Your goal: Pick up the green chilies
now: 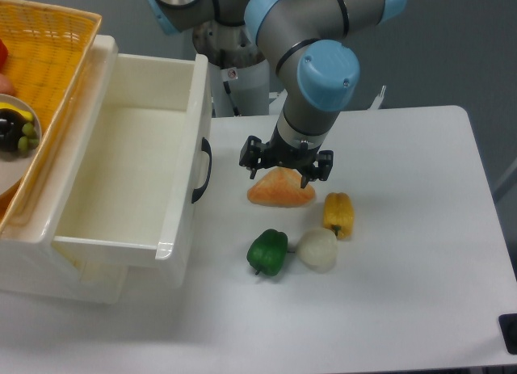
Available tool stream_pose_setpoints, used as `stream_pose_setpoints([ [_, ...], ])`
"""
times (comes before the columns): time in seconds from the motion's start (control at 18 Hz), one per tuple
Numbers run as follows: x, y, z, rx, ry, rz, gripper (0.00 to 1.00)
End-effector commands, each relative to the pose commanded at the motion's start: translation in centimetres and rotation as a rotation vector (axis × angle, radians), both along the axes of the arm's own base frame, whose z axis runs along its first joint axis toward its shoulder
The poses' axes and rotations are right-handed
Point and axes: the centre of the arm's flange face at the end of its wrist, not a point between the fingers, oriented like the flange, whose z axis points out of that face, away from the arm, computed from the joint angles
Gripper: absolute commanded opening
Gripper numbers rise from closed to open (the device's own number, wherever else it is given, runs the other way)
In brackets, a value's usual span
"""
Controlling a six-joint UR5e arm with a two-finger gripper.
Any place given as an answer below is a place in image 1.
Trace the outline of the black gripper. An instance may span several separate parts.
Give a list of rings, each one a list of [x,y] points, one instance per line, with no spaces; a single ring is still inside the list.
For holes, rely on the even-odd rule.
[[[307,139],[297,141],[292,146],[281,137],[277,128],[268,142],[262,142],[256,136],[248,136],[239,157],[239,166],[250,172],[250,179],[254,179],[261,169],[288,168],[301,175],[302,189],[310,182],[326,181],[333,164],[332,150],[320,150],[320,145],[311,145]]]

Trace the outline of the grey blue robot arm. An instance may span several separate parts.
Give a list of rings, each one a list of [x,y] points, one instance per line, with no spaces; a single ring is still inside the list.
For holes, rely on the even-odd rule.
[[[407,0],[147,0],[162,30],[192,30],[195,50],[219,69],[267,63],[287,97],[269,141],[248,137],[239,163],[251,174],[297,170],[324,181],[334,155],[322,144],[359,81],[353,32],[384,23]]]

